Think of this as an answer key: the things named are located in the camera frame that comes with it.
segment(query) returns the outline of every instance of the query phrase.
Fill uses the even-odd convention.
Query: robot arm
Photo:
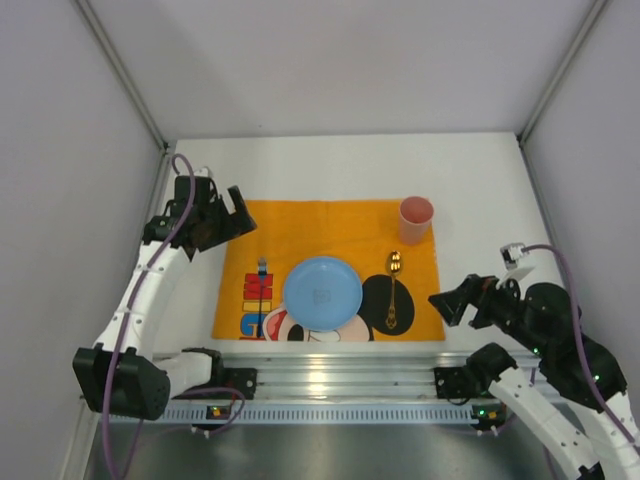
[[[475,385],[478,394],[488,391],[529,427],[531,433],[553,452],[567,478],[604,478],[589,440],[533,388],[515,360],[500,345],[491,343],[473,353],[467,359],[463,373]]]
[[[635,442],[630,443],[612,423],[595,399],[582,372],[573,336],[569,297],[564,289],[549,283],[539,283],[529,287],[524,298],[521,298],[520,287],[514,278],[501,282],[496,277],[469,275],[457,289],[433,295],[429,301],[449,326],[460,323],[468,305],[476,307],[477,313],[469,323],[471,327],[479,329],[495,325],[540,357],[540,372],[568,400],[569,407],[577,414],[607,478],[640,478],[640,457],[636,453]],[[640,435],[631,417],[626,395],[627,384],[618,362],[604,346],[588,336],[583,334],[582,341],[594,380],[597,381],[607,406],[618,420],[625,422],[630,436],[637,441]],[[512,383],[514,379],[515,373],[510,372],[504,380]],[[526,419],[526,411],[532,411],[535,405],[520,405],[521,400],[527,399],[529,395],[523,397],[519,392],[512,391],[511,383],[504,384],[507,385],[506,390],[500,386],[500,382],[485,390],[489,390]],[[535,433],[535,429],[539,428],[536,419],[529,420],[534,420],[534,423],[527,424]],[[538,438],[547,445],[543,438]],[[563,469],[573,468],[573,465],[563,460],[565,452],[573,444],[573,440],[571,443],[567,440],[569,438],[563,440],[566,447],[551,445],[552,448],[549,449],[563,465]]]
[[[256,228],[238,188],[229,189],[235,207],[230,214],[208,169],[202,169],[196,172],[194,202],[186,221],[151,262],[185,212],[189,193],[190,178],[176,177],[174,198],[162,215],[145,226],[136,268],[114,315],[92,348],[76,352],[73,369],[89,408],[95,412],[103,408],[107,370],[114,354],[119,358],[110,411],[116,415],[155,420],[164,412],[169,398],[215,380],[220,374],[219,355],[204,349],[152,362],[154,340],[167,302],[196,251],[208,250]],[[125,316],[128,323],[124,340],[115,352]]]

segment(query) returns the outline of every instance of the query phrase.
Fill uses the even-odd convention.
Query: spoon
[[[386,324],[390,330],[398,325],[396,320],[396,277],[402,272],[402,257],[400,252],[394,250],[387,257],[387,273],[391,275],[391,304],[387,314]]]

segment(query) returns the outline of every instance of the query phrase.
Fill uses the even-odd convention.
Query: gray wall
[[[0,0],[0,478],[57,478],[158,164],[65,0]]]
[[[640,2],[616,0],[528,153],[578,277],[587,332],[618,356],[640,415]]]
[[[518,131],[587,0],[93,0],[170,139]]]

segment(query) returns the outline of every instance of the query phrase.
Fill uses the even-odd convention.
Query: cable
[[[213,435],[217,435],[220,434],[222,432],[224,432],[225,430],[229,429],[231,427],[231,424],[233,422],[235,422],[238,417],[242,414],[242,411],[244,410],[244,407],[247,403],[247,399],[245,398],[245,396],[242,394],[242,392],[240,390],[237,390],[235,388],[231,388],[231,387],[211,387],[211,388],[201,388],[201,389],[196,389],[196,390],[189,390],[187,392],[185,392],[184,394],[182,394],[182,397],[186,396],[191,396],[191,395],[215,395],[215,394],[219,394],[219,393],[229,393],[231,395],[234,395],[236,397],[238,397],[241,401],[240,403],[240,407],[238,408],[238,410],[233,414],[233,416],[229,417],[229,419],[227,420],[226,423],[224,423],[222,426],[220,426],[220,428],[216,429],[216,430],[210,430],[209,431],[209,437],[213,436]],[[167,428],[165,430],[162,430],[161,432],[156,433],[155,435],[151,436],[151,438],[147,439],[144,443],[142,443],[139,446],[136,446],[135,444],[131,445],[131,448],[129,450],[129,455],[128,455],[128,459],[127,459],[127,464],[126,464],[126,472],[128,473],[129,470],[129,466],[131,464],[131,461],[133,460],[133,457],[136,453],[140,452],[140,450],[148,447],[149,445],[151,445],[153,442],[155,442],[158,437],[164,436],[167,433],[172,433],[172,432],[176,432],[176,431],[187,431],[190,427],[185,426],[185,425],[180,425],[179,427],[170,427]]]
[[[573,278],[573,274],[571,273],[571,269],[569,268],[569,262],[567,261],[567,258],[562,254],[560,250],[558,250],[557,248],[551,245],[536,244],[536,245],[529,245],[522,249],[522,251],[525,253],[530,252],[532,250],[548,250],[552,252],[555,255],[558,263],[564,270],[565,276],[567,278],[567,287],[569,289],[569,301],[571,304],[571,319],[573,323],[573,337],[576,343],[576,349],[578,351],[578,359],[580,360],[580,367],[582,368],[582,373],[585,376],[585,380],[587,382],[587,385],[589,386],[589,390],[591,390],[591,393],[595,397],[596,401],[598,402],[602,410],[606,412],[607,416],[611,419],[613,424],[618,428],[618,430],[622,432],[622,434],[626,437],[629,443],[633,445],[633,448],[638,453],[638,455],[640,455],[640,447],[635,444],[636,443],[635,438],[633,438],[633,435],[631,434],[631,432],[627,430],[627,427],[624,426],[624,424],[620,421],[620,419],[616,416],[616,414],[613,413],[611,408],[609,408],[609,406],[607,405],[607,402],[602,397],[600,390],[598,390],[598,386],[596,385],[596,382],[593,380],[591,368],[589,367],[589,362],[587,360],[587,353],[585,352],[585,349],[584,349],[584,342],[582,340],[582,329],[580,327],[580,314],[578,309],[578,294],[576,291],[576,284]]]
[[[111,434],[109,431],[109,414],[111,410],[111,393],[113,389],[113,377],[115,376],[116,365],[118,363],[118,357],[120,356],[120,349],[122,348],[122,344],[124,342],[125,333],[127,331],[127,327],[129,326],[130,311],[133,308],[133,304],[135,303],[138,292],[142,287],[142,283],[144,282],[145,278],[147,277],[147,274],[149,273],[149,269],[151,269],[151,267],[156,263],[156,261],[162,254],[162,252],[164,252],[164,250],[170,245],[171,241],[174,239],[174,237],[176,236],[180,228],[182,228],[182,225],[184,224],[184,222],[187,220],[187,217],[191,212],[191,207],[193,206],[193,201],[195,199],[195,194],[196,194],[196,180],[193,173],[193,168],[191,167],[189,160],[187,160],[187,158],[184,155],[181,155],[179,153],[176,153],[173,157],[171,157],[171,166],[173,167],[173,171],[176,172],[176,174],[179,173],[176,167],[176,159],[180,159],[185,164],[185,166],[187,167],[187,170],[189,171],[189,199],[187,200],[187,205],[184,211],[182,212],[182,215],[180,216],[180,219],[176,223],[175,227],[173,228],[173,230],[171,230],[169,235],[167,235],[167,238],[164,239],[160,247],[158,247],[158,250],[156,250],[156,252],[151,256],[151,258],[147,262],[146,269],[142,270],[142,273],[138,277],[138,280],[136,281],[135,285],[133,286],[133,289],[131,290],[131,295],[129,295],[129,300],[127,300],[127,305],[126,305],[128,311],[125,312],[124,316],[122,317],[122,324],[120,325],[120,330],[118,331],[116,344],[113,348],[113,353],[111,355],[111,360],[109,362],[109,369],[107,370],[107,379],[105,381],[105,386],[104,386],[104,397],[102,399],[102,425],[101,425],[102,447],[104,450],[105,462],[107,464],[109,473],[111,474],[111,477],[116,480],[119,480],[120,478],[124,478],[124,476],[127,474],[126,469],[128,469],[131,463],[131,459],[133,457],[133,453],[130,453],[130,458],[128,458],[127,464],[125,466],[125,472],[121,476],[120,472],[118,471],[118,467],[115,463],[115,460],[113,458],[113,449],[111,448]],[[141,428],[142,428],[142,420],[140,421],[140,424],[138,425],[138,429],[134,434],[133,445],[135,445],[136,442],[138,441],[138,436],[140,434]]]

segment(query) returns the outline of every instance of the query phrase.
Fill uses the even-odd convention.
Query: purple cable
[[[640,455],[640,447],[635,444],[635,439],[633,435],[627,428],[623,425],[620,419],[616,416],[615,413],[609,408],[607,402],[605,402],[600,390],[598,390],[598,386],[596,382],[593,380],[593,375],[591,373],[591,368],[589,367],[589,362],[587,361],[587,353],[584,349],[584,342],[582,340],[582,329],[580,327],[580,313],[578,309],[578,293],[576,291],[576,284],[573,279],[573,274],[571,273],[571,269],[569,268],[569,262],[566,257],[562,254],[560,250],[551,246],[551,245],[529,245],[522,249],[523,252],[530,252],[532,250],[548,250],[552,252],[558,263],[561,265],[564,270],[565,276],[567,277],[567,287],[569,288],[569,301],[571,303],[571,319],[573,323],[573,337],[576,342],[576,349],[578,350],[578,358],[580,360],[580,367],[582,368],[582,373],[585,376],[585,380],[587,381],[587,385],[589,386],[589,390],[595,397],[596,401],[611,419],[613,424],[622,432],[622,434],[626,437],[626,439],[633,445],[635,451]]]
[[[224,432],[225,430],[228,430],[229,427],[231,427],[231,424],[233,422],[236,421],[236,419],[242,414],[242,411],[244,410],[245,404],[247,403],[247,399],[245,398],[245,396],[242,394],[242,392],[240,390],[236,390],[235,388],[230,388],[230,387],[212,387],[212,388],[201,388],[198,390],[190,390],[188,392],[185,392],[184,395],[214,395],[214,394],[218,394],[218,393],[231,393],[232,395],[235,395],[236,397],[238,397],[241,400],[241,404],[240,404],[240,408],[238,409],[237,412],[234,413],[234,415],[232,417],[230,417],[226,423],[224,423],[220,428],[216,429],[216,430],[211,430],[209,435],[213,436],[213,435],[217,435],[221,432]],[[153,442],[155,442],[158,437],[164,436],[167,433],[172,433],[172,432],[177,432],[177,431],[186,431],[188,428],[185,425],[180,425],[179,427],[171,427],[171,428],[167,428],[166,430],[162,430],[161,432],[156,433],[155,435],[153,435],[151,438],[147,439],[147,441],[145,441],[143,444],[139,445],[136,447],[135,443],[133,443],[131,445],[131,448],[129,450],[129,455],[128,455],[128,459],[127,459],[127,464],[126,464],[126,470],[125,472],[129,471],[129,467],[131,465],[131,461],[133,460],[134,454],[138,453],[140,450],[142,450],[145,447],[148,447],[149,445],[151,445]],[[134,438],[137,439],[137,436],[140,433],[140,428],[138,427],[138,430],[136,431],[136,433],[134,434]]]
[[[147,262],[146,269],[142,271],[142,273],[138,277],[138,280],[133,286],[133,289],[131,290],[131,295],[129,295],[129,300],[127,301],[127,310],[129,311],[133,307],[133,304],[135,303],[135,300],[136,300],[136,296],[138,295],[138,292],[142,287],[142,283],[147,277],[147,274],[149,272],[148,269],[150,269],[154,265],[154,263],[156,263],[156,261],[158,260],[162,252],[164,252],[164,250],[169,246],[169,244],[174,239],[174,237],[176,236],[176,234],[178,233],[178,231],[180,230],[184,222],[187,220],[187,217],[191,212],[191,207],[193,206],[193,201],[196,195],[196,180],[193,174],[193,168],[191,167],[189,160],[187,160],[187,158],[184,155],[176,153],[173,157],[171,157],[171,166],[173,167],[173,171],[176,174],[179,173],[178,169],[176,168],[176,159],[182,160],[182,162],[187,167],[187,170],[189,171],[189,199],[187,200],[187,205],[184,211],[182,212],[182,215],[180,216],[180,219],[176,223],[175,227],[173,228],[173,230],[171,230],[169,235],[167,235],[167,238],[164,239],[160,247],[158,247],[158,250],[156,250],[156,252],[151,256],[151,258]],[[124,478],[124,476],[127,474],[127,471],[125,470],[124,475],[121,477],[120,472],[118,471],[118,467],[116,466],[115,460],[113,459],[113,450],[111,448],[111,435],[109,432],[109,413],[111,410],[111,391],[113,389],[113,377],[116,372],[116,364],[118,363],[118,357],[120,356],[120,348],[122,347],[122,343],[124,342],[124,336],[127,331],[127,327],[129,325],[129,317],[130,317],[129,311],[127,311],[122,317],[122,324],[120,325],[120,330],[118,331],[116,344],[113,348],[111,361],[109,362],[109,369],[107,370],[107,379],[104,385],[104,397],[102,399],[102,425],[101,425],[102,446],[104,450],[105,461],[107,463],[107,468],[109,469],[109,473],[111,474],[111,477],[116,480],[119,480],[120,478]],[[142,421],[140,421],[140,424],[138,425],[138,429],[134,434],[134,438],[133,438],[134,446],[138,441],[138,435],[140,434],[141,428],[142,428]],[[133,453],[132,453],[133,450],[134,448],[131,448],[129,458],[127,459],[127,465],[126,465],[127,469],[133,458]]]

